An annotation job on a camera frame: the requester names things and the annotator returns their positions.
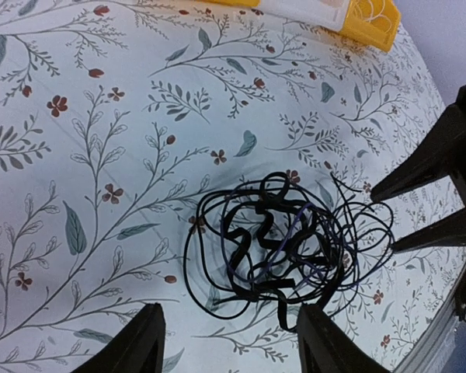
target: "black wire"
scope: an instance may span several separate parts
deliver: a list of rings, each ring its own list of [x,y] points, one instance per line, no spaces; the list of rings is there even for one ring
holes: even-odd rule
[[[360,193],[359,190],[349,188],[333,175],[332,180],[343,201],[332,210],[319,197],[292,183],[285,173],[271,173],[263,180],[247,181],[233,190],[219,190],[203,196],[196,206],[195,222],[186,237],[183,260],[185,285],[197,305],[213,317],[228,320],[246,312],[251,302],[276,301],[280,326],[291,332],[295,328],[287,326],[287,305],[317,302],[324,308],[337,291],[352,291],[353,296],[329,316],[345,309],[358,295],[359,284],[391,259],[390,246],[394,242],[391,232],[393,210],[386,204],[357,202],[354,198],[355,193]],[[346,197],[346,191],[353,194]],[[375,211],[379,207],[384,207],[385,212],[389,213],[388,223],[376,215]],[[207,216],[218,208],[221,210],[219,229],[207,220]],[[254,232],[239,223],[242,220],[237,215],[245,211],[254,212],[262,218],[259,223],[253,222],[259,225]],[[274,220],[274,213],[282,213],[287,221],[287,232],[281,232],[282,239],[270,237],[272,229],[281,231]],[[293,234],[286,237],[297,216],[300,220],[294,225]],[[356,226],[358,219],[364,219],[363,224],[370,227],[364,233],[359,233]],[[207,270],[203,228],[221,239],[221,244],[215,249],[226,259],[227,269],[221,274],[228,279],[229,284],[226,286],[217,284]],[[189,258],[190,241],[194,233],[198,236],[199,252],[193,259],[199,260],[212,287],[231,295],[210,299],[208,305],[203,305],[197,299],[188,278],[187,265],[192,259]],[[306,250],[307,240],[314,237],[318,247],[303,253],[301,250]],[[364,245],[363,239],[368,239],[370,244]],[[264,249],[261,260],[252,258],[251,246],[254,240]],[[229,254],[224,242],[234,245]],[[384,249],[379,256],[367,254],[382,245]],[[366,255],[376,262],[368,270],[363,270],[361,261]],[[248,270],[242,276],[238,270],[245,266]],[[296,279],[301,288],[297,288]],[[287,297],[282,289],[290,289],[292,295]],[[234,315],[223,316],[215,312],[224,303],[238,301],[245,304]]]

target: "red flower print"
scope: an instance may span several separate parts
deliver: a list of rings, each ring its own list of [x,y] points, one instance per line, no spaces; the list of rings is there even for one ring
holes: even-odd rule
[[[364,183],[363,190],[366,193],[371,193],[371,184],[369,184],[368,182]]]
[[[379,290],[376,290],[376,294],[373,295],[373,300],[375,305],[380,305],[381,304],[381,299],[383,299],[383,293],[381,293]]]
[[[91,70],[88,70],[88,75],[92,78],[100,78],[103,74],[104,72],[99,68],[92,68]]]
[[[124,191],[121,188],[114,191],[114,185],[112,183],[106,185],[106,190],[109,193],[105,193],[102,196],[102,200],[104,202],[107,202],[108,200],[110,200],[110,202],[112,204],[118,204],[119,203],[119,198],[118,197],[121,197],[123,195]]]
[[[261,78],[255,78],[254,79],[254,85],[259,89],[263,89],[266,84],[264,83],[264,81]]]
[[[200,228],[200,232],[205,233],[205,228],[204,228],[205,222],[203,221],[202,218],[199,218],[198,223],[196,223],[195,217],[192,216],[190,217],[190,219],[188,219],[188,222],[192,225],[190,228],[190,232],[192,232],[192,235],[195,234],[197,226]]]
[[[383,340],[380,343],[380,346],[387,348],[387,345],[390,343],[390,334],[383,337]]]
[[[30,278],[25,278],[24,277],[24,272],[19,272],[17,274],[19,276],[19,279],[16,280],[15,284],[17,287],[21,287],[24,291],[28,291],[28,286],[30,286],[33,283],[33,280]]]
[[[176,136],[174,134],[168,136],[168,138],[165,139],[165,143],[167,145],[172,145],[176,141]]]
[[[124,92],[119,92],[119,88],[114,87],[112,88],[112,92],[107,95],[110,99],[114,101],[119,101],[122,97],[124,97]]]
[[[68,99],[56,95],[47,103],[47,108],[52,109],[51,114],[57,118],[61,114],[61,111],[66,111],[68,109],[67,103]]]
[[[168,284],[174,284],[176,280],[176,276],[172,276],[171,274],[164,277],[164,281],[167,282]]]
[[[221,163],[226,162],[226,158],[224,157],[224,150],[221,149],[219,153],[216,153],[214,150],[210,153],[210,156],[214,158],[214,164],[219,166]]]
[[[103,16],[105,13],[110,12],[110,9],[107,5],[99,5],[96,8],[93,9],[93,12],[97,16]]]
[[[23,96],[24,97],[29,97],[32,91],[33,90],[31,89],[30,86],[25,85],[24,88],[23,88]]]
[[[301,177],[298,175],[297,171],[290,171],[289,169],[287,170],[287,176],[288,179],[294,184],[297,184],[301,181]]]

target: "bedsheet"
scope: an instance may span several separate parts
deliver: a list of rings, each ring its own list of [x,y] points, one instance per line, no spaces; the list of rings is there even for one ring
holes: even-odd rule
[[[369,201],[442,110],[403,28],[385,54],[256,9],[0,1],[0,372],[71,371],[149,302],[165,311],[166,373],[299,372],[276,305],[225,322],[191,301],[196,202],[273,171],[329,206],[333,172]],[[448,180],[390,205],[398,237],[461,206]],[[397,255],[335,321],[393,369],[465,260]],[[223,296],[198,272],[193,286],[210,307]]]

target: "yellow plastic container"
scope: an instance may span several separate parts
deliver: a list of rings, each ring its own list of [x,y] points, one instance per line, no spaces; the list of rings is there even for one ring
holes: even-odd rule
[[[389,52],[400,22],[401,13],[392,0],[351,0],[339,33]]]
[[[383,51],[390,51],[401,13],[393,0],[204,0],[248,6],[266,13],[324,26]]]

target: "yellow box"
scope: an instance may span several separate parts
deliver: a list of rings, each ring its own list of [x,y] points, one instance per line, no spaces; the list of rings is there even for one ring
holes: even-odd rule
[[[383,11],[375,16],[376,9]],[[392,0],[351,0],[339,34],[389,52],[400,22],[401,13]]]

